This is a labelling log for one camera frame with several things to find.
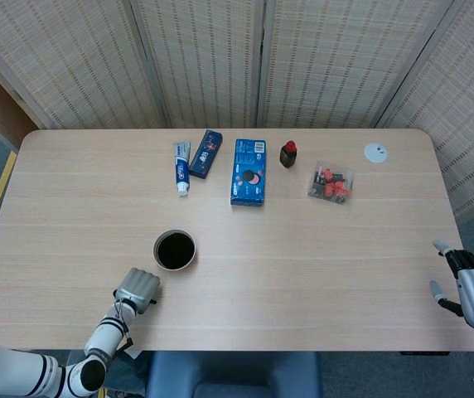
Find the black bottle with red cap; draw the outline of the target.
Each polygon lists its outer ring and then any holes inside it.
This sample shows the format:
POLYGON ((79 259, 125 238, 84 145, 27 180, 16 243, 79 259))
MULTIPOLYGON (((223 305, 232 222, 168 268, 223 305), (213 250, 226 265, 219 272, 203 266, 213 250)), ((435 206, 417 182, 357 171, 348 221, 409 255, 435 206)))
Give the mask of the black bottle with red cap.
POLYGON ((297 146, 294 141, 287 141, 280 149, 279 161, 285 168, 294 165, 297 157, 297 146))

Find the blue padded chair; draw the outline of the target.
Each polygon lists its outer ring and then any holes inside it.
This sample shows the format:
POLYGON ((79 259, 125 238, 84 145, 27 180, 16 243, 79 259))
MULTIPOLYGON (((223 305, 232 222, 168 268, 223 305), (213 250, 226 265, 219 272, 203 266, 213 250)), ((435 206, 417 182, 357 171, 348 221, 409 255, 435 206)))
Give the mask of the blue padded chair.
POLYGON ((145 398, 322 398, 316 352, 155 352, 145 398))

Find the blue white toothpaste tube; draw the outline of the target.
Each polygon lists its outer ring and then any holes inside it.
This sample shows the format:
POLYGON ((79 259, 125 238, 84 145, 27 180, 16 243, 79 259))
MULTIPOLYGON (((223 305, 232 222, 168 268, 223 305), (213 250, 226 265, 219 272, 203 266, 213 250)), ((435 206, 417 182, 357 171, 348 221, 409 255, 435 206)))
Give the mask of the blue white toothpaste tube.
POLYGON ((189 141, 175 143, 174 150, 177 192, 180 197, 186 197, 189 192, 189 157, 191 143, 189 141))

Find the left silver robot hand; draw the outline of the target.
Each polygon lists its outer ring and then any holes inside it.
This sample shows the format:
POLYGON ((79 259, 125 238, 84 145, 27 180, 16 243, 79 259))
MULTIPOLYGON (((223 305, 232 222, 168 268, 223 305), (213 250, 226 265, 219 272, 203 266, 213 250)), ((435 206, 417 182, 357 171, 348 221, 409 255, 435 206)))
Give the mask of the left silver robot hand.
POLYGON ((114 297, 117 301, 126 302, 137 314, 143 314, 151 303, 156 303, 154 296, 160 283, 156 275, 131 268, 114 291, 114 297))

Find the clear bag of red clips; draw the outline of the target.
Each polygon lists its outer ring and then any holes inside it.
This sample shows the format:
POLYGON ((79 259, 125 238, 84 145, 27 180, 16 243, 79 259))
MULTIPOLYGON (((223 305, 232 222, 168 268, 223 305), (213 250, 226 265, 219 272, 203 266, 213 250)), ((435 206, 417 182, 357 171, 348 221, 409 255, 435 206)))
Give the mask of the clear bag of red clips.
POLYGON ((354 179, 354 170, 318 161, 307 194, 309 197, 344 205, 351 198, 354 179))

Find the black round cup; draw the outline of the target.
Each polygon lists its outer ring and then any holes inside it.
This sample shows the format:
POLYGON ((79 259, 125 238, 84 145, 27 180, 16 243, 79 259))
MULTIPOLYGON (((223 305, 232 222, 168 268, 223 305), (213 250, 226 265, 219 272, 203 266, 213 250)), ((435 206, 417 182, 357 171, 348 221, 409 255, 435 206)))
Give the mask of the black round cup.
POLYGON ((169 230, 160 234, 153 245, 153 256, 159 267, 169 271, 185 269, 196 257, 196 242, 183 230, 169 230))

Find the woven folding screen panel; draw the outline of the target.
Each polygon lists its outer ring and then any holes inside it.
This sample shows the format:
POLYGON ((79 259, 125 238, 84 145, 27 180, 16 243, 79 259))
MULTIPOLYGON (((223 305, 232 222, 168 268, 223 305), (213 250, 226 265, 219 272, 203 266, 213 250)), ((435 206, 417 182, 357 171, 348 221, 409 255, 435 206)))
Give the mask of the woven folding screen panel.
POLYGON ((137 0, 0 0, 0 84, 41 128, 170 124, 137 0))
POLYGON ((464 222, 474 217, 474 0, 459 6, 383 125, 421 129, 432 139, 453 214, 464 222))
POLYGON ((173 128, 253 128, 264 0, 130 0, 173 128))
POLYGON ((452 0, 266 0, 257 125, 369 128, 452 0))

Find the blue cookie box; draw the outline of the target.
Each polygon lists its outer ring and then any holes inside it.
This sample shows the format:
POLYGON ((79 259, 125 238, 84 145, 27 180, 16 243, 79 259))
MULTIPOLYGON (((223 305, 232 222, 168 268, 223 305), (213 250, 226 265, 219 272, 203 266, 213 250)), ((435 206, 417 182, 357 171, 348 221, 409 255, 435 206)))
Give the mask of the blue cookie box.
POLYGON ((266 187, 267 144, 263 139, 235 141, 230 204, 262 206, 266 187))

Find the dark blue toothpaste box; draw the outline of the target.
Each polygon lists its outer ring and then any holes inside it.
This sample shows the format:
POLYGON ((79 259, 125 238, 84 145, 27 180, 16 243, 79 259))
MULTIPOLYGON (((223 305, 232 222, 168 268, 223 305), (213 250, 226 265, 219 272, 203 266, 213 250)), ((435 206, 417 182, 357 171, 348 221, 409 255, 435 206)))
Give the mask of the dark blue toothpaste box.
POLYGON ((206 179, 222 142, 223 136, 221 133, 211 129, 206 130, 189 165, 191 176, 206 179))

